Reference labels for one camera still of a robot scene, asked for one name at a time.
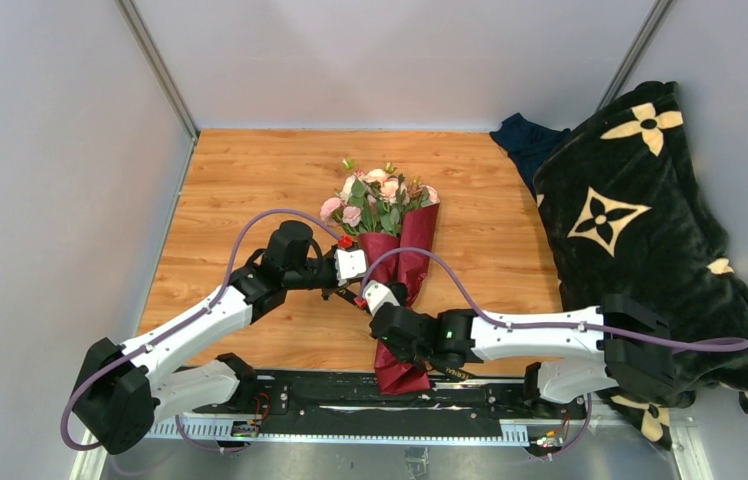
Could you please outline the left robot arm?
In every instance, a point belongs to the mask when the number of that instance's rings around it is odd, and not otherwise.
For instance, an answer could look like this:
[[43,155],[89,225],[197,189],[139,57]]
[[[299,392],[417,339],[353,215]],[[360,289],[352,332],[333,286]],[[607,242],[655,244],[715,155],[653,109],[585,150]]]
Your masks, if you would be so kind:
[[245,264],[226,267],[221,283],[197,304],[143,335],[89,347],[62,412],[60,434],[76,451],[99,447],[116,455],[158,423],[211,404],[250,401],[251,367],[234,354],[187,369],[184,364],[219,339],[281,306],[288,292],[339,285],[336,262],[314,238],[325,222],[286,210],[288,220]]

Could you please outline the black blanket with cream flowers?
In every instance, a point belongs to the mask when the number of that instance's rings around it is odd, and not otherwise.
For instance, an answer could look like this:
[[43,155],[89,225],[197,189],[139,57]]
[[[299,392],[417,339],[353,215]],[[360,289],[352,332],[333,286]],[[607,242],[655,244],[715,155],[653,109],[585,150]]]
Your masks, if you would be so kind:
[[[748,287],[697,183],[674,82],[648,81],[572,130],[534,178],[538,212],[569,310],[619,294],[664,319],[675,341],[748,341]],[[603,390],[642,435],[669,449],[669,410],[701,388],[738,393],[748,416],[748,347],[673,356],[664,395]]]

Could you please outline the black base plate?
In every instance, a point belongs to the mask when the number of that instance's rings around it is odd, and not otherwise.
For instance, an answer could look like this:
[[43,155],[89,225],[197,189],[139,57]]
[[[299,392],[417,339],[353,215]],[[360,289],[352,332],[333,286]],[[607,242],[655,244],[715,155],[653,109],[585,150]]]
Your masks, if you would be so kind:
[[586,414],[583,399],[526,399],[516,377],[451,382],[436,375],[429,390],[384,395],[371,373],[304,370],[260,370],[249,401],[197,411],[261,420],[264,434],[382,438],[499,437],[504,420],[559,427]]

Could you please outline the dark blue cloth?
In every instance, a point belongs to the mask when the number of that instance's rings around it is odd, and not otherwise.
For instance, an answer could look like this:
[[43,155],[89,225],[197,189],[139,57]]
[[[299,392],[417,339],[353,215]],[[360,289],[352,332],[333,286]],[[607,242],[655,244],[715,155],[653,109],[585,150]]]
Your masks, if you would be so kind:
[[531,196],[536,199],[536,172],[570,133],[570,129],[554,130],[527,120],[521,113],[515,113],[504,119],[489,136],[505,151]]

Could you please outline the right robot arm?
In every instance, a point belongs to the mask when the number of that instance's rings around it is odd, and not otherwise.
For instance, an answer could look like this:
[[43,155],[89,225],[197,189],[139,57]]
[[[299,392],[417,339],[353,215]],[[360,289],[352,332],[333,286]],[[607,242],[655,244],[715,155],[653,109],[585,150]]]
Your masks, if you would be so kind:
[[674,389],[669,328],[657,314],[620,295],[602,304],[555,314],[477,314],[453,309],[436,317],[392,300],[373,311],[371,334],[402,362],[427,365],[466,381],[469,363],[534,357],[524,397],[557,404],[620,388],[654,401]]

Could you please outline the aluminium rail frame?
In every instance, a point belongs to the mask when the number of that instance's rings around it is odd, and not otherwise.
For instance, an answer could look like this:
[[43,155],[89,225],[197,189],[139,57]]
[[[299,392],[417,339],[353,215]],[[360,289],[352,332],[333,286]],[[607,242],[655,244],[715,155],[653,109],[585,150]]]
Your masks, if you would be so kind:
[[262,370],[227,403],[200,406],[129,443],[76,457],[75,479],[709,479],[695,420],[672,415],[658,448],[599,398],[529,399],[519,377],[379,393],[369,373]]

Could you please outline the dark red wrapping paper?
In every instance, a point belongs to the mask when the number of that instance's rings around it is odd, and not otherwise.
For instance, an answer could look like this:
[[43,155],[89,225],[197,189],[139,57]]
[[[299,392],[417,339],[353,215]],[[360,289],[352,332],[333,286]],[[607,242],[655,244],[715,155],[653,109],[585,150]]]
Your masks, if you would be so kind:
[[[358,236],[360,246],[370,264],[383,254],[399,248],[414,247],[430,251],[433,247],[440,206],[434,204],[407,213],[402,221],[401,233],[363,233]],[[370,278],[389,287],[399,288],[398,299],[407,307],[418,298],[428,275],[430,259],[420,253],[399,252],[383,260]],[[379,392],[399,395],[425,391],[431,388],[426,370],[395,357],[381,342],[377,344],[374,372]]]

